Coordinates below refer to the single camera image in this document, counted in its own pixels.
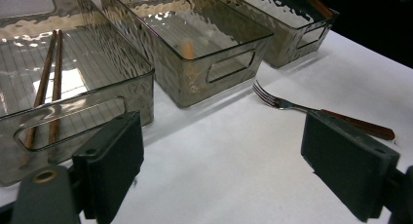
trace chopsticks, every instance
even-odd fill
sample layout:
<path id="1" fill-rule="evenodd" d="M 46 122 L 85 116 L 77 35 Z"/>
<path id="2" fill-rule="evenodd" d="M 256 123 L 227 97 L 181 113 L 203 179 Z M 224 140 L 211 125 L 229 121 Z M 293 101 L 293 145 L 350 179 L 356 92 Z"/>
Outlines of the chopsticks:
<path id="1" fill-rule="evenodd" d="M 39 89 L 37 91 L 36 97 L 34 99 L 33 108 L 44 104 L 46 99 L 46 91 L 49 83 L 49 76 L 51 72 L 51 67 L 53 63 L 53 55 L 55 50 L 57 37 L 57 50 L 56 50 L 56 66 L 55 66 L 55 77 L 54 77 L 54 88 L 52 100 L 58 100 L 61 96 L 61 53 L 62 53 L 62 31 L 59 30 L 58 33 L 56 30 L 52 33 L 51 42 L 49 45 L 48 53 L 46 55 L 45 64 L 43 67 L 42 76 L 40 78 Z M 36 135 L 37 127 L 30 128 L 26 131 L 26 136 L 24 140 L 24 146 L 27 149 L 32 149 L 34 145 L 34 138 Z M 53 120 L 50 123 L 49 128 L 49 143 L 54 143 L 58 140 L 58 120 Z M 25 153 L 21 159 L 20 168 L 24 168 L 29 163 L 29 155 Z"/>

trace plastic storage bin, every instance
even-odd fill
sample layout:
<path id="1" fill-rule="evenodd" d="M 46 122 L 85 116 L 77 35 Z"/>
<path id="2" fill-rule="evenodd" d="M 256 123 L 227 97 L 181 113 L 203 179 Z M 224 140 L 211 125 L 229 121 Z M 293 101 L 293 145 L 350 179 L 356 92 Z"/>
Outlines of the plastic storage bin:
<path id="1" fill-rule="evenodd" d="M 30 4 L 40 13 L 31 13 Z M 0 0 L 0 6 L 0 186 L 69 159 L 122 113 L 139 111 L 143 126 L 152 122 L 154 69 L 91 0 Z M 63 32 L 61 99 L 50 101 L 49 84 L 46 103 L 33 108 L 54 29 Z M 53 120 L 59 135 L 50 142 Z M 33 127 L 34 143 L 27 145 Z"/>
<path id="2" fill-rule="evenodd" d="M 282 67 L 319 49 L 339 14 L 319 0 L 221 0 L 274 31 L 264 60 Z"/>
<path id="3" fill-rule="evenodd" d="M 101 2 L 181 108 L 254 77 L 273 36 L 219 0 Z"/>

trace bin handle cutout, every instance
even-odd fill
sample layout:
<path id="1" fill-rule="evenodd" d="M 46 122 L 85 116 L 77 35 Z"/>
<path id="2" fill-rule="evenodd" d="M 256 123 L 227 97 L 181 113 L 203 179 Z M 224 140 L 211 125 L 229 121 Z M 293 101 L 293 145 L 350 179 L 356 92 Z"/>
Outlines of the bin handle cutout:
<path id="1" fill-rule="evenodd" d="M 0 0 L 0 19 L 52 13 L 53 0 Z"/>
<path id="2" fill-rule="evenodd" d="M 96 126 L 94 126 L 94 127 L 87 128 L 87 129 L 85 129 L 85 130 L 83 130 L 83 131 L 80 131 L 80 132 L 77 132 L 77 133 L 68 135 L 68 136 L 66 136 L 65 138 L 59 139 L 59 140 L 56 141 L 56 142 L 52 142 L 52 143 L 49 142 L 49 143 L 46 143 L 45 145 L 37 146 L 37 147 L 33 147 L 33 148 L 28 148 L 26 145 L 24 145 L 24 143 L 23 143 L 22 140 L 21 140 L 22 134 L 23 134 L 26 130 L 28 130 L 28 129 L 38 128 L 38 127 L 40 127 L 40 126 L 48 126 L 49 123 L 50 123 L 51 121 L 53 121 L 53 120 L 61 120 L 61 119 L 63 119 L 63 118 L 69 117 L 69 116 L 71 116 L 71 115 L 73 115 L 73 114 L 81 113 L 81 112 L 83 112 L 83 111 L 90 110 L 90 109 L 92 109 L 92 108 L 99 108 L 99 106 L 102 106 L 103 104 L 115 104 L 113 101 L 117 101 L 117 100 L 120 100 L 120 103 L 119 103 L 119 104 L 122 105 L 123 109 L 120 110 L 120 112 L 117 113 L 116 115 L 121 115 L 121 114 L 126 113 L 126 112 L 128 111 L 128 109 L 127 109 L 127 105 L 126 105 L 125 98 L 122 97 L 122 96 L 117 96 L 117 97 L 114 97 L 114 98 L 110 98 L 110 99 L 103 100 L 102 102 L 96 103 L 96 104 L 91 105 L 91 106 L 85 106 L 85 107 L 83 107 L 83 108 L 80 108 L 80 109 L 77 109 L 77 110 L 74 110 L 74 111 L 70 111 L 69 113 L 63 113 L 62 115 L 60 115 L 60 116 L 58 116 L 58 117 L 56 117 L 56 118 L 52 118 L 52 119 L 50 119 L 50 120 L 47 121 L 47 122 L 43 122 L 43 123 L 39 123 L 39 124 L 36 124 L 36 125 L 32 125 L 32 126 L 28 126 L 28 127 L 25 127 L 25 128 L 18 129 L 18 130 L 16 131 L 15 135 L 14 135 L 15 142 L 17 143 L 17 145 L 20 146 L 20 148 L 22 148 L 22 149 L 24 149 L 24 150 L 26 150 L 26 151 L 29 151 L 29 152 L 40 152 L 40 151 L 44 151 L 44 150 L 50 149 L 50 148 L 52 148 L 52 147 L 54 147 L 54 146 L 57 146 L 57 145 L 65 142 L 65 141 L 70 140 L 70 139 L 76 138 L 76 137 L 78 137 L 78 136 L 80 136 L 80 135 L 82 135 L 82 134 L 88 133 L 88 132 L 90 132 L 90 131 L 97 130 L 97 129 L 101 128 L 103 125 L 105 125 L 108 121 L 104 121 L 104 123 L 98 124 L 98 125 L 96 125 Z"/>
<path id="3" fill-rule="evenodd" d="M 319 41 L 325 32 L 325 25 L 306 32 L 297 44 L 297 50 Z"/>
<path id="4" fill-rule="evenodd" d="M 206 73 L 206 82 L 214 83 L 225 77 L 234 75 L 249 68 L 254 61 L 255 50 L 251 49 L 233 56 L 218 60 L 212 64 Z"/>

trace wooden chopstick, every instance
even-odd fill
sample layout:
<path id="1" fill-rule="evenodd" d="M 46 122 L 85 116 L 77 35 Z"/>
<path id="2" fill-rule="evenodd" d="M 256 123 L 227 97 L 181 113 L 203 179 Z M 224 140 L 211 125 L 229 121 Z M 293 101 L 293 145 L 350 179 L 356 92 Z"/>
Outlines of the wooden chopstick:
<path id="1" fill-rule="evenodd" d="M 63 34 L 61 30 L 57 36 L 57 51 L 56 51 L 56 66 L 55 77 L 53 80 L 53 94 L 52 101 L 61 99 L 61 46 L 63 43 Z M 49 143 L 55 143 L 58 140 L 59 128 L 58 119 L 50 123 L 49 128 Z"/>
<path id="2" fill-rule="evenodd" d="M 320 0 L 307 0 L 314 8 L 316 8 L 325 18 L 330 19 L 333 17 L 333 12 L 324 5 Z"/>

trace dark background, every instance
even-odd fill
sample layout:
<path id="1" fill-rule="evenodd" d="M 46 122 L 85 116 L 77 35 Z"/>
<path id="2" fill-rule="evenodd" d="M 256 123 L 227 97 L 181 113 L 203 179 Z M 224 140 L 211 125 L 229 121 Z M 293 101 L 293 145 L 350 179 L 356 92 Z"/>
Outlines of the dark background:
<path id="1" fill-rule="evenodd" d="M 413 0 L 321 0 L 340 13 L 331 30 L 413 68 Z"/>

